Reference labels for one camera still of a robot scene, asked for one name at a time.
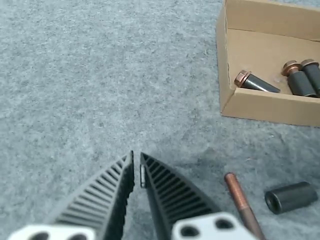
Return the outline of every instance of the cylinder hole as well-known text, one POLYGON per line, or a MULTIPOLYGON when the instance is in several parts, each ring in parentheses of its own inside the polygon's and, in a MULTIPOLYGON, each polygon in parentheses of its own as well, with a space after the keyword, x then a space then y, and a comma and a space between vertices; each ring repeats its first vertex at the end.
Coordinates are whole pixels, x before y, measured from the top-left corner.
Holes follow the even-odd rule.
POLYGON ((77 234, 77 235, 73 235, 68 240, 87 240, 87 237, 83 234, 77 234))
POLYGON ((218 229, 232 229, 234 227, 232 222, 230 222, 229 220, 226 220, 226 219, 218 219, 218 220, 216 220, 215 221, 215 226, 218 229))
POLYGON ((35 235, 33 235, 29 240, 48 240, 49 234, 47 232, 39 232, 35 235))
POLYGON ((278 214, 281 212, 280 204, 278 202, 278 199, 273 194, 268 194, 265 198, 266 204, 268 208, 275 214, 278 214))
POLYGON ((199 235, 199 231, 193 226, 184 226, 180 232, 184 237, 196 237, 199 235))

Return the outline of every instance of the gray carpet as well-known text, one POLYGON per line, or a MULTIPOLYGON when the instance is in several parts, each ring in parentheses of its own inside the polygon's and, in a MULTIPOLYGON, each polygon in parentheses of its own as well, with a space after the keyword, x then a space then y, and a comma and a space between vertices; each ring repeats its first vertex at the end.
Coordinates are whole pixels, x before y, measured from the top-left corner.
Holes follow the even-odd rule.
MULTIPOLYGON (((320 7, 319 0, 287 2, 320 7)), ((320 188, 320 129, 220 116, 221 5, 0 1, 0 239, 40 223, 129 150, 136 179, 143 151, 238 217, 223 181, 234 171, 268 239, 320 237, 320 201, 279 216, 264 203, 270 186, 306 180, 320 188)), ((138 184, 123 239, 156 239, 138 184)))

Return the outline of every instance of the open cardboard box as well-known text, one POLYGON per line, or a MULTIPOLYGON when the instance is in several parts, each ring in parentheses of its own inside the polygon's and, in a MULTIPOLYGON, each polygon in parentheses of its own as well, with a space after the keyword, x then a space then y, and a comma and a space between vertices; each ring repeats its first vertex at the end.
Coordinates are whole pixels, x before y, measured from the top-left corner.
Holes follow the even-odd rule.
POLYGON ((267 0, 225 0, 216 23, 221 114, 320 127, 320 98, 292 95, 281 75, 290 60, 320 62, 320 10, 267 0), (238 88, 241 70, 281 90, 238 88))

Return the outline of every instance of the copper rod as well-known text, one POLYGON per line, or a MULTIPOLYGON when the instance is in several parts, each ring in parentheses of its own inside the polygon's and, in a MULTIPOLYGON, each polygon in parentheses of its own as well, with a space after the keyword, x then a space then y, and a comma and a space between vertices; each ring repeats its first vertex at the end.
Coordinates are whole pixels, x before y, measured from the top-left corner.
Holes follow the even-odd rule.
POLYGON ((266 240, 264 233, 252 211, 247 198, 234 173, 229 172, 224 176, 224 180, 229 188, 234 204, 241 216, 245 227, 252 232, 258 239, 266 240))

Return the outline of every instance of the black cylindrical spacer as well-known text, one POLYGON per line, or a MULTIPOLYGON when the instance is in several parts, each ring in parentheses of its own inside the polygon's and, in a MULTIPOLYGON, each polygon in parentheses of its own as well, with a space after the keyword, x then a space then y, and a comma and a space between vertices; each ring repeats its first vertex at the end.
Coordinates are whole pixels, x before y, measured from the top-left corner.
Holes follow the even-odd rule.
POLYGON ((280 89, 276 88, 275 86, 272 86, 271 84, 267 83, 266 81, 263 81, 262 79, 258 78, 253 74, 250 74, 247 77, 247 79, 244 81, 241 87, 245 89, 260 90, 270 93, 280 92, 280 89))
POLYGON ((319 63, 315 61, 307 62, 302 66, 302 71, 308 77, 311 85, 313 86, 318 98, 320 98, 320 69, 319 63))
POLYGON ((287 78, 293 95, 316 98, 317 94, 303 71, 292 73, 287 78))
POLYGON ((265 202, 274 214, 282 214, 306 207, 318 200, 315 189, 306 181, 269 190, 264 195, 265 202))

